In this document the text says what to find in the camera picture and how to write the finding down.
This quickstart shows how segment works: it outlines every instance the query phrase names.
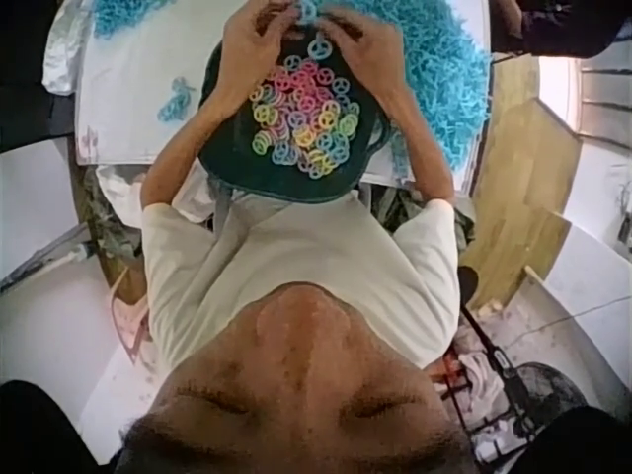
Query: man's right hand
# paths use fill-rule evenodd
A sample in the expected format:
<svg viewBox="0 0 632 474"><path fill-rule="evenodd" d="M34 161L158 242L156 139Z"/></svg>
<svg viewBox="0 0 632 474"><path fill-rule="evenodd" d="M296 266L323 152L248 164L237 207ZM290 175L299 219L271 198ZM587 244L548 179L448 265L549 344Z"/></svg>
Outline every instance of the man's right hand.
<svg viewBox="0 0 632 474"><path fill-rule="evenodd" d="M357 80L393 118L401 97L410 96L402 32L347 8L329 7L325 13L317 26L338 45Z"/></svg>

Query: white plastic bag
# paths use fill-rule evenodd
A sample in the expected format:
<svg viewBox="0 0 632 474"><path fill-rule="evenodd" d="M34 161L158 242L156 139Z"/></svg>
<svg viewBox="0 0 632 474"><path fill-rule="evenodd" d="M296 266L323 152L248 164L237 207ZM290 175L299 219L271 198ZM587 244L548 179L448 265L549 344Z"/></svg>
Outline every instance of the white plastic bag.
<svg viewBox="0 0 632 474"><path fill-rule="evenodd" d="M65 0L57 11L43 57L41 82L48 92L67 96L77 87L81 50L90 33L93 0Z"/></svg>
<svg viewBox="0 0 632 474"><path fill-rule="evenodd" d="M141 226L140 187L145 179L147 166L114 165L97 168L101 191L112 205L120 221L128 227ZM215 211L210 197L208 174L198 160L174 199L174 208L194 223L205 221Z"/></svg>

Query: dark clothing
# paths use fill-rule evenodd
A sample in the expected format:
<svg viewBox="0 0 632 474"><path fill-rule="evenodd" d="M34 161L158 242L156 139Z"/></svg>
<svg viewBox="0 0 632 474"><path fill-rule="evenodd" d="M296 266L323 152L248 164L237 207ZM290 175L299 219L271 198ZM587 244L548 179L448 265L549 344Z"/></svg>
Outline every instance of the dark clothing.
<svg viewBox="0 0 632 474"><path fill-rule="evenodd" d="M74 96L41 84L57 0L3 1L0 13L0 153L74 132Z"/></svg>
<svg viewBox="0 0 632 474"><path fill-rule="evenodd" d="M0 460L3 474L111 474L118 462L115 456L99 467L57 404L26 382L0 387ZM567 472L632 472L632 431L601 410L571 410L537 437L510 474Z"/></svg>
<svg viewBox="0 0 632 474"><path fill-rule="evenodd" d="M0 387L0 471L5 474L104 474L57 404L27 382Z"/></svg>
<svg viewBox="0 0 632 474"><path fill-rule="evenodd" d="M632 430L601 410L576 408L558 417L510 474L632 472Z"/></svg>
<svg viewBox="0 0 632 474"><path fill-rule="evenodd" d="M517 0L522 38L492 1L492 51L589 58L606 50L632 14L630 0Z"/></svg>

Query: white tablecloth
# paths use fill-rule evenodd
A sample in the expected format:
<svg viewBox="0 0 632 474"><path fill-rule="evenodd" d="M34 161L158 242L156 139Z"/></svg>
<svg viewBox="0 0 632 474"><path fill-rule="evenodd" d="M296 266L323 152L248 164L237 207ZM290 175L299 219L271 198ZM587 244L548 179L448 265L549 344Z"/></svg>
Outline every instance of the white tablecloth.
<svg viewBox="0 0 632 474"><path fill-rule="evenodd" d="M134 29L109 40L92 35L84 49L77 91L77 151L80 164L149 164L180 122L157 119L172 96L174 78L184 76L196 88L190 114L197 108L208 58L220 42L226 19L244 0L181 0L161 10ZM488 0L449 0L472 37L489 49ZM463 187L467 169L455 175ZM394 184L389 150L378 152L365 179Z"/></svg>

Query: man's arm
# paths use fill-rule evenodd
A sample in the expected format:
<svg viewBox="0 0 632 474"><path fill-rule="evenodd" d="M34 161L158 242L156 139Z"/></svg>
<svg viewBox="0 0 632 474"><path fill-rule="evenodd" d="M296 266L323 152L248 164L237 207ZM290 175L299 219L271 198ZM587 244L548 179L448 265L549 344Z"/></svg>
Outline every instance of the man's arm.
<svg viewBox="0 0 632 474"><path fill-rule="evenodd" d="M230 117L221 97L214 93L197 114L167 143L149 169L140 189L140 205L171 205L206 141Z"/></svg>
<svg viewBox="0 0 632 474"><path fill-rule="evenodd" d="M415 188L424 199L452 202L454 182L443 152L417 105L412 91L398 92L386 106L404 137L415 177Z"/></svg>
<svg viewBox="0 0 632 474"><path fill-rule="evenodd" d="M268 18L269 24L259 33L262 18ZM149 169L140 190L143 209L151 204L172 203L206 141L275 66L281 39L297 18L291 0L249 0L228 20L217 85Z"/></svg>
<svg viewBox="0 0 632 474"><path fill-rule="evenodd" d="M402 32L345 8L331 8L328 17L320 20L319 27L336 42L355 77L403 131L417 189L425 199L451 201L452 174L406 83ZM352 38L344 26L361 36Z"/></svg>
<svg viewBox="0 0 632 474"><path fill-rule="evenodd" d="M493 0L498 5L509 32L522 38L522 9L515 0Z"/></svg>

